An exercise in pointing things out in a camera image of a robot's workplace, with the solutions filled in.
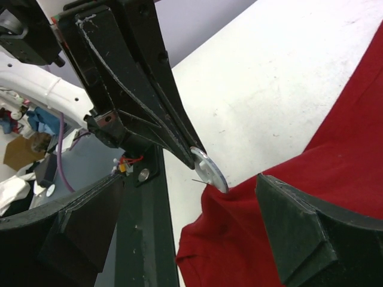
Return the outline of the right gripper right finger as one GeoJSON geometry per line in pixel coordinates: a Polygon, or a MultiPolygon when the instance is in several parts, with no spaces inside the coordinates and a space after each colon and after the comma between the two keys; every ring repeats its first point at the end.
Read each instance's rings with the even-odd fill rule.
{"type": "Polygon", "coordinates": [[[256,197],[284,286],[382,286],[382,221],[259,174],[256,197]]]}

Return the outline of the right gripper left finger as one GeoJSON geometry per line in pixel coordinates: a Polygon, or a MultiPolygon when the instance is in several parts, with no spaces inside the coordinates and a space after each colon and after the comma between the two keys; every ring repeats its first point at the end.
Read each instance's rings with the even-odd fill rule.
{"type": "Polygon", "coordinates": [[[1,286],[94,286],[121,209],[124,176],[1,219],[1,286]]]}

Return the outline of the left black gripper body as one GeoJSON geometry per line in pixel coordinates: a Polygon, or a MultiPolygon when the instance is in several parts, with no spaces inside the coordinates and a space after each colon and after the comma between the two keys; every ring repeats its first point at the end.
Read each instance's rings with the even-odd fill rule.
{"type": "Polygon", "coordinates": [[[58,42],[93,105],[85,117],[89,130],[105,145],[122,148],[118,137],[124,127],[113,104],[121,90],[110,70],[110,49],[116,35],[112,30],[116,26],[113,2],[75,1],[66,4],[51,20],[58,42]]]}

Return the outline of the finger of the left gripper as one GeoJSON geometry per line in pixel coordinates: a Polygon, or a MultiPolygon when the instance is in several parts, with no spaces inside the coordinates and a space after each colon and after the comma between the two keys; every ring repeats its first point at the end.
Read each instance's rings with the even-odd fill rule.
{"type": "Polygon", "coordinates": [[[173,154],[204,149],[180,99],[153,1],[114,1],[111,77],[121,90],[113,104],[124,127],[120,147],[156,144],[173,154]]]}
{"type": "Polygon", "coordinates": [[[152,145],[189,168],[196,131],[174,80],[153,4],[66,4],[59,44],[93,107],[86,123],[107,146],[139,158],[152,145]]]}

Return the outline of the red t-shirt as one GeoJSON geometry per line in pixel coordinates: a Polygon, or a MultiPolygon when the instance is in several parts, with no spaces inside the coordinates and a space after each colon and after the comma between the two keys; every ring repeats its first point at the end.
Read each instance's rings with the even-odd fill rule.
{"type": "Polygon", "coordinates": [[[382,29],[301,155],[183,228],[186,286],[382,285],[382,29]]]}

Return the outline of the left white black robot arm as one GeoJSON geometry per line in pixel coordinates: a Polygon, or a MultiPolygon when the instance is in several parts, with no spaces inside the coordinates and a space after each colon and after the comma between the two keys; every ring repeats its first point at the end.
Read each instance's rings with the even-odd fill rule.
{"type": "Polygon", "coordinates": [[[2,1],[1,86],[132,157],[156,144],[194,168],[203,147],[154,1],[2,1]]]}

